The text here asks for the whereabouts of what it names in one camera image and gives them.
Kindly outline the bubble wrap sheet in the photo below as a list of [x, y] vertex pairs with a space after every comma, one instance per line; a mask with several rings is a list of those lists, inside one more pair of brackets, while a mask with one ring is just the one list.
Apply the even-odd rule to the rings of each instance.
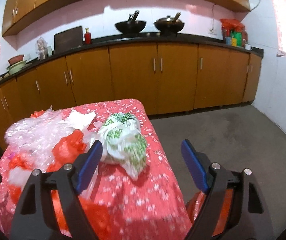
[[54, 171], [74, 160], [86, 150], [84, 129], [73, 129], [63, 120], [71, 110], [35, 112], [29, 118], [12, 124], [5, 139], [12, 150], [10, 170]]

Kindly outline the green printed white plastic bag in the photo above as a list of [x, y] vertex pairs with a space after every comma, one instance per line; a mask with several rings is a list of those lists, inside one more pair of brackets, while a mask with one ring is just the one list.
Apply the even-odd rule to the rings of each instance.
[[132, 113], [113, 113], [100, 127], [96, 139], [102, 144], [101, 162], [120, 165], [137, 181], [146, 167], [147, 141]]

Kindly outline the red trash bucket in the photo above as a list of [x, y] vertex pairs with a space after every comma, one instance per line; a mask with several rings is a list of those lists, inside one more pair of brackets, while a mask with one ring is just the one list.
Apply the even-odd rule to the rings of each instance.
[[189, 220], [193, 224], [199, 218], [205, 218], [206, 224], [202, 229], [213, 229], [211, 237], [218, 237], [227, 227], [233, 194], [233, 189], [227, 189], [224, 195], [218, 197], [197, 192], [185, 205]]

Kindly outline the red floral tablecloth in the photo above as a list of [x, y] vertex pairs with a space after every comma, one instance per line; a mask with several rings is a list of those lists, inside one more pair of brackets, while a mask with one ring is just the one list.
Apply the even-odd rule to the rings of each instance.
[[[112, 239], [183, 239], [191, 227], [182, 192], [168, 163], [159, 138], [143, 104], [136, 99], [91, 103], [71, 110], [96, 116], [84, 131], [88, 148], [97, 132], [113, 113], [132, 113], [140, 122], [147, 141], [146, 167], [137, 181], [132, 180], [120, 165], [100, 161], [95, 179], [81, 194], [87, 201], [107, 207], [110, 214]], [[8, 163], [12, 150], [8, 145], [0, 159], [0, 230], [9, 234], [16, 204], [9, 192]]]

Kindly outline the white crumpled paper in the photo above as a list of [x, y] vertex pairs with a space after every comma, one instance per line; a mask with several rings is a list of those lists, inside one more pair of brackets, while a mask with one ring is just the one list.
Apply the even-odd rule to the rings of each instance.
[[88, 128], [96, 116], [95, 112], [82, 114], [76, 110], [72, 110], [68, 117], [63, 120], [63, 124], [72, 127], [73, 129], [79, 129], [80, 131]]

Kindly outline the stacked bowls on counter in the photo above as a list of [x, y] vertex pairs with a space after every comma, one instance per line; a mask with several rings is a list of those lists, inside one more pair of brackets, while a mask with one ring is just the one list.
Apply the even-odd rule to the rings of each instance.
[[17, 55], [8, 60], [9, 66], [7, 71], [10, 75], [15, 74], [22, 70], [26, 65], [26, 60], [24, 60], [24, 55]]

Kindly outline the lower wooden cabinets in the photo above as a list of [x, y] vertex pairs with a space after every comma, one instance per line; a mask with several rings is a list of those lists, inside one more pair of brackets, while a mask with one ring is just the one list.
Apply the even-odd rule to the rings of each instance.
[[137, 43], [40, 64], [0, 84], [0, 147], [6, 130], [35, 111], [120, 99], [149, 115], [253, 101], [262, 55], [208, 44]]

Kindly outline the clear jar with bag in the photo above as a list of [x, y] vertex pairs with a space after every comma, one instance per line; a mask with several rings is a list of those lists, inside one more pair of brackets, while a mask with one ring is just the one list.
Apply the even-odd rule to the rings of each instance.
[[36, 54], [39, 60], [47, 59], [53, 55], [51, 46], [42, 37], [36, 40]]

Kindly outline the white cup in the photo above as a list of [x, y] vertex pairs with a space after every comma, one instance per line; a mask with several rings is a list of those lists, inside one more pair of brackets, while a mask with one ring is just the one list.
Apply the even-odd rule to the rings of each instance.
[[249, 45], [249, 44], [245, 44], [245, 46], [244, 46], [244, 48], [246, 49], [246, 50], [251, 50], [252, 49], [252, 47]]

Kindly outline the green container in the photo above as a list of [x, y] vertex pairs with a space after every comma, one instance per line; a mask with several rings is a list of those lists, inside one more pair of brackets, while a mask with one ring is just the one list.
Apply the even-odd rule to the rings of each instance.
[[231, 40], [233, 47], [241, 47], [242, 46], [242, 33], [238, 31], [232, 31]]

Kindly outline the dark cutting board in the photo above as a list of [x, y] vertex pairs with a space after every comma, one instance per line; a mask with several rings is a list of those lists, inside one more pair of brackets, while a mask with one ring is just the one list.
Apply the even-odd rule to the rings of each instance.
[[65, 51], [83, 46], [83, 28], [74, 27], [54, 35], [54, 52], [60, 54]]

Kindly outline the red bottle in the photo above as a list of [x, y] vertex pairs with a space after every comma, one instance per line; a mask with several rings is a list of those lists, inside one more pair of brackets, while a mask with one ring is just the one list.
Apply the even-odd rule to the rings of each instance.
[[85, 29], [84, 40], [85, 44], [91, 44], [91, 33], [89, 33], [89, 28]]

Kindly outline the black countertop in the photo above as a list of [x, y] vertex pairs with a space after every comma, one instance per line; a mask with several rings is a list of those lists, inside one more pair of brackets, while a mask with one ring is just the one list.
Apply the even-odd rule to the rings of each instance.
[[11, 80], [14, 77], [17, 77], [18, 75], [23, 74], [24, 72], [31, 70], [33, 68], [38, 67], [41, 64], [45, 64], [47, 62], [60, 59], [61, 57], [68, 56], [75, 53], [80, 53], [83, 51], [96, 49], [96, 48], [103, 48], [103, 47], [110, 47], [110, 46], [116, 46], [116, 45], [125, 45], [125, 44], [136, 44], [136, 43], [173, 43], [173, 44], [204, 44], [209, 46], [215, 46], [215, 47], [221, 47], [221, 48], [227, 48], [232, 49], [236, 51], [240, 51], [242, 53], [247, 54], [254, 54], [257, 55], [260, 58], [264, 57], [264, 50], [256, 47], [252, 47], [250, 50], [246, 50], [242, 47], [233, 47], [228, 46], [224, 43], [223, 40], [219, 40], [216, 38], [206, 37], [206, 36], [200, 36], [200, 35], [192, 35], [192, 34], [172, 34], [169, 36], [162, 36], [157, 32], [152, 33], [139, 33], [138, 35], [112, 35], [112, 36], [105, 36], [100, 38], [94, 38], [92, 40], [91, 44], [84, 44], [78, 48], [70, 49], [67, 51], [63, 51], [62, 53], [54, 53], [52, 56], [43, 59], [43, 60], [37, 60], [34, 59], [30, 62], [28, 62], [27, 66], [25, 66], [22, 70], [19, 72], [10, 75], [7, 78], [4, 78], [0, 81], [0, 85], [3, 83]]

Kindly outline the red bag over containers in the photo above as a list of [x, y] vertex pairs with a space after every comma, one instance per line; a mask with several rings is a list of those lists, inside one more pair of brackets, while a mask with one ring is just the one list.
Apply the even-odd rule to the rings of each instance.
[[230, 18], [221, 18], [220, 22], [221, 22], [221, 30], [224, 42], [232, 46], [231, 33], [232, 31], [238, 31], [242, 33], [242, 46], [243, 46], [243, 39], [244, 39], [243, 32], [245, 31], [245, 25], [243, 25], [236, 19], [230, 19]]

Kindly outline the right black wok with lid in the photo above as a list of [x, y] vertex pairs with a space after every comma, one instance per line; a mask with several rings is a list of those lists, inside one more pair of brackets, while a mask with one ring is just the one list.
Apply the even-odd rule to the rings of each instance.
[[161, 32], [170, 32], [177, 34], [182, 31], [184, 23], [179, 19], [181, 12], [177, 12], [174, 17], [167, 16], [164, 18], [159, 18], [154, 22], [156, 29]]

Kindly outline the left black wok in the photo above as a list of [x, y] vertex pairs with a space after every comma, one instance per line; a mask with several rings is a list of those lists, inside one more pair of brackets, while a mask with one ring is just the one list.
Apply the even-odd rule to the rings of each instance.
[[122, 34], [138, 34], [145, 28], [147, 22], [137, 20], [140, 11], [136, 10], [133, 14], [129, 14], [127, 21], [114, 24], [115, 28]]

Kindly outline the white wall socket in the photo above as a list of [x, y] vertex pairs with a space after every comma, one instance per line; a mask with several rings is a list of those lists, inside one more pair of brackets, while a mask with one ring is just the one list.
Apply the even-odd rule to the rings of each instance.
[[217, 35], [217, 31], [214, 28], [210, 28], [208, 30], [208, 33], [211, 34], [211, 35]]

